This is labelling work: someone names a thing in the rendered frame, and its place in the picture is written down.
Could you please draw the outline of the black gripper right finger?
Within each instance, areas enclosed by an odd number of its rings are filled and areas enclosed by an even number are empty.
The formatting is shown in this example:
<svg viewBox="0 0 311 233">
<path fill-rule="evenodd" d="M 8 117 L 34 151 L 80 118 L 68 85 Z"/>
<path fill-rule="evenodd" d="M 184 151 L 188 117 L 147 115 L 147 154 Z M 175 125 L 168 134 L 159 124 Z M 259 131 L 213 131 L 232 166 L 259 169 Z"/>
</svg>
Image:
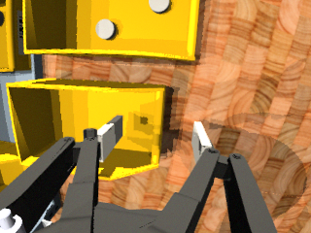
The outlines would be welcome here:
<svg viewBox="0 0 311 233">
<path fill-rule="evenodd" d="M 246 158 L 220 155 L 197 121 L 191 145 L 195 166 L 144 233 L 194 233 L 215 178 L 224 180 L 231 233 L 278 233 Z"/>
</svg>

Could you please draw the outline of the yellow bin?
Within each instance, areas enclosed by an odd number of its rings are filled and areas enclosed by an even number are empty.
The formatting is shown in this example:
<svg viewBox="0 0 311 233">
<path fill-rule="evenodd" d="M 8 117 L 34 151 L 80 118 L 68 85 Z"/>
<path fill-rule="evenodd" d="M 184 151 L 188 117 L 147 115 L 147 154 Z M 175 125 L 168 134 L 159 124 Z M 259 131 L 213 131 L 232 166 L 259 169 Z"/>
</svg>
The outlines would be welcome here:
<svg viewBox="0 0 311 233">
<path fill-rule="evenodd" d="M 19 163 L 16 143 L 0 141 L 0 192 L 27 167 Z"/>
<path fill-rule="evenodd" d="M 30 166 L 60 138 L 82 142 L 85 128 L 99 129 L 122 115 L 123 136 L 99 162 L 99 179 L 111 181 L 158 167 L 166 85 L 40 79 L 6 87 L 21 165 Z"/>
<path fill-rule="evenodd" d="M 4 16 L 0 26 L 0 72 L 32 70 L 31 54 L 24 53 L 22 2 L 0 0 L 0 11 Z"/>
<path fill-rule="evenodd" d="M 156 14 L 149 0 L 23 0 L 24 53 L 194 61 L 200 0 L 169 1 Z M 111 40 L 96 34 L 103 18 Z"/>
</svg>

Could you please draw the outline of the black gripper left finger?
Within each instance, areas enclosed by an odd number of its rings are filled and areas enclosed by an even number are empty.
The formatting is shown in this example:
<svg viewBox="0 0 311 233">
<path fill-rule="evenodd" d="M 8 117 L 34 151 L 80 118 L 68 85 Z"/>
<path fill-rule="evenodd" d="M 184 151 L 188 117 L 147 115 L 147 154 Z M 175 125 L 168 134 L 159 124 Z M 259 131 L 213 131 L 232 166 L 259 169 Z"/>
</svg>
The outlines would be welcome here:
<svg viewBox="0 0 311 233">
<path fill-rule="evenodd" d="M 122 136 L 123 116 L 116 115 L 98 131 L 84 129 L 82 142 L 58 140 L 0 192 L 0 233 L 30 233 L 75 167 L 54 233 L 93 233 L 99 162 Z"/>
</svg>

